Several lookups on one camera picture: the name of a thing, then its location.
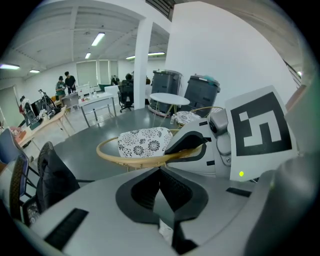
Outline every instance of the white ceiling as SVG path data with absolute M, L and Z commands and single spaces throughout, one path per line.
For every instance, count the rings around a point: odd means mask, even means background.
M 0 79 L 35 76 L 72 61 L 120 60 L 135 55 L 139 20 L 123 12 L 86 6 L 65 7 L 61 2 L 38 7 L 21 26 L 1 63 L 19 65 L 19 70 L 0 69 Z M 105 36 L 91 46 L 99 32 Z M 149 52 L 166 52 L 169 34 L 154 25 Z
M 177 3 L 193 0 L 176 0 Z M 256 28 L 297 71 L 302 67 L 299 32 L 286 14 L 270 0 L 202 0 L 240 17 Z M 101 7 L 63 6 L 61 2 L 38 7 L 12 40 L 2 63 L 20 65 L 19 70 L 0 69 L 0 80 L 34 76 L 71 61 L 118 60 L 135 54 L 139 20 L 123 11 Z M 105 37 L 91 46 L 98 32 Z M 166 52 L 169 34 L 154 25 L 149 52 Z

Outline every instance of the gray trash bin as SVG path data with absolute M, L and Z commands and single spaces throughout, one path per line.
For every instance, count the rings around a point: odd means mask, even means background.
M 189 105 L 181 106 L 181 111 L 191 111 L 214 105 L 220 84 L 213 77 L 207 75 L 192 75 L 188 81 L 184 97 L 190 101 Z M 197 111 L 197 115 L 205 117 L 211 109 Z
M 179 91 L 179 84 L 181 80 L 181 73 L 173 70 L 158 70 L 153 71 L 152 81 L 152 94 L 155 93 L 167 93 L 177 95 Z M 154 110 L 156 109 L 157 102 L 151 99 L 150 106 Z M 158 109 L 161 112 L 167 113 L 170 108 L 170 104 L 160 103 Z

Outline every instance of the white patterned cloth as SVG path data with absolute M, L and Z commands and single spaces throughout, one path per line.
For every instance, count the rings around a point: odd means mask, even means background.
M 132 130 L 118 137 L 118 150 L 122 158 L 160 157 L 173 135 L 164 127 Z
M 174 115 L 174 119 L 178 124 L 188 124 L 195 120 L 201 119 L 201 116 L 190 111 L 179 111 Z

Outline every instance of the black patterned fabric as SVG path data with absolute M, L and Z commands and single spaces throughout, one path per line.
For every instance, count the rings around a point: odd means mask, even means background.
M 124 132 L 118 138 L 119 154 L 123 158 L 163 156 L 172 137 L 171 131 L 164 127 Z

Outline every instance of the wooden frame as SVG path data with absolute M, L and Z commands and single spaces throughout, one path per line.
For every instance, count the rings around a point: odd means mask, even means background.
M 177 132 L 178 129 L 171 129 L 171 132 Z M 186 149 L 177 153 L 173 154 L 165 154 L 162 156 L 154 156 L 154 157 L 145 157 L 145 158 L 126 158 L 126 157 L 120 157 L 120 156 L 113 156 L 106 153 L 101 152 L 101 147 L 111 141 L 116 140 L 118 137 L 113 137 L 111 139 L 108 139 L 106 141 L 101 142 L 96 147 L 96 153 L 99 155 L 99 157 L 108 160 L 110 162 L 116 163 L 121 166 L 127 166 L 127 167 L 134 167 L 136 169 L 142 169 L 142 168 L 153 168 L 153 167 L 159 167 L 164 166 L 167 161 L 171 159 L 178 159 L 178 158 L 185 158 L 189 155 L 191 155 L 193 152 L 198 151 L 202 145 L 200 145 L 197 148 L 192 149 Z

